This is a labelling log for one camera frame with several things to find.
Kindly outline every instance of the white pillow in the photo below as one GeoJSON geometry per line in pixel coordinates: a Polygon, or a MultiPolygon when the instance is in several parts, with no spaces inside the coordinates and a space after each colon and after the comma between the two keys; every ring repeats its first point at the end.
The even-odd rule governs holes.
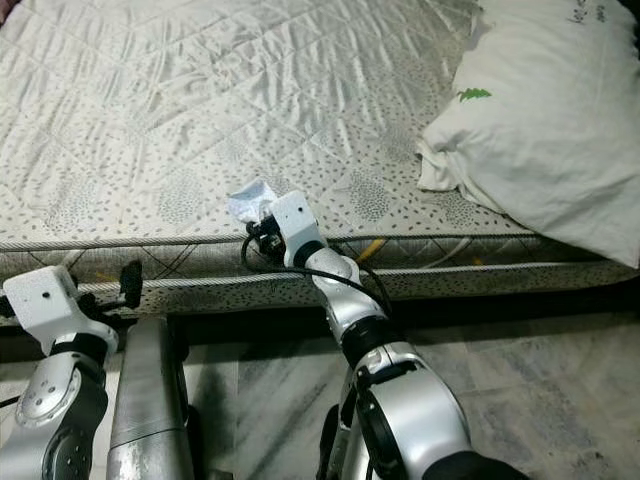
{"type": "Polygon", "coordinates": [[[459,188],[638,267],[640,62],[616,0],[481,0],[456,96],[418,142],[420,188],[459,188]]]}

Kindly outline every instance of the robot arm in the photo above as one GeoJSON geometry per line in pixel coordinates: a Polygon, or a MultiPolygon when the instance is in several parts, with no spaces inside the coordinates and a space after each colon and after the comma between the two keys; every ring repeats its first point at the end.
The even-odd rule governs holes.
{"type": "MultiPolygon", "coordinates": [[[[275,200],[270,211],[267,236],[277,235],[275,243],[284,244],[285,266],[329,273],[360,284],[358,265],[328,247],[302,193],[291,192],[275,200]]],[[[274,244],[273,239],[266,242],[274,244]]],[[[336,478],[376,478],[371,466],[377,478],[491,476],[491,470],[485,470],[480,474],[484,477],[474,477],[472,460],[466,470],[457,460],[450,461],[460,455],[465,459],[484,457],[473,452],[466,418],[447,385],[404,339],[374,297],[336,279],[311,274],[311,280],[353,371],[347,388],[351,399],[342,405],[342,410],[351,405],[351,418],[349,412],[340,412],[341,419],[349,422],[351,440],[341,453],[342,464],[333,469],[336,478]],[[353,446],[362,445],[354,436],[364,439],[366,449],[353,446]]],[[[526,478],[511,470],[511,476],[500,478],[526,478]]]]}
{"type": "Polygon", "coordinates": [[[102,365],[118,337],[84,315],[62,267],[11,278],[3,289],[46,358],[18,400],[16,425],[0,450],[2,478],[88,479],[93,436],[107,408],[102,365]]]}

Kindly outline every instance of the bed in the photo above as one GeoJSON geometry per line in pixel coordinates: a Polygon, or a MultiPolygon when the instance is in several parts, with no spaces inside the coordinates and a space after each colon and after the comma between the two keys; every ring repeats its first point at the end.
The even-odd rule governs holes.
{"type": "Polygon", "coordinates": [[[228,195],[305,192],[397,299],[576,289],[637,271],[416,188],[467,0],[23,0],[0,28],[0,280],[67,266],[140,312],[309,305],[240,266],[228,195]]]}

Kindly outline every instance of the crumpled paper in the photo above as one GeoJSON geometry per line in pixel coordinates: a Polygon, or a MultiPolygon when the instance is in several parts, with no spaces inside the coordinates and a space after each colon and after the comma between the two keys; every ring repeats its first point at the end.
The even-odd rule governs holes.
{"type": "Polygon", "coordinates": [[[260,178],[229,195],[229,213],[242,223],[256,222],[265,216],[271,202],[278,197],[271,187],[260,178]]]}

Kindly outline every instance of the tile floor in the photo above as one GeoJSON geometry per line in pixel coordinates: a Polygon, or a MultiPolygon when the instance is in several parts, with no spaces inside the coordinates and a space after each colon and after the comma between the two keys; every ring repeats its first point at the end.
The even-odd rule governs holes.
{"type": "MultiPolygon", "coordinates": [[[[640,322],[633,315],[410,337],[456,393],[481,453],[537,479],[640,478],[640,322]]],[[[108,365],[110,399],[120,362],[108,365]]],[[[0,398],[20,393],[33,368],[0,365],[0,398]]],[[[205,425],[209,478],[314,478],[322,422],[344,373],[331,339],[193,348],[185,374],[205,425]]],[[[112,409],[96,435],[95,480],[106,474],[112,409]]],[[[0,444],[12,418],[11,408],[0,411],[0,444]]]]}

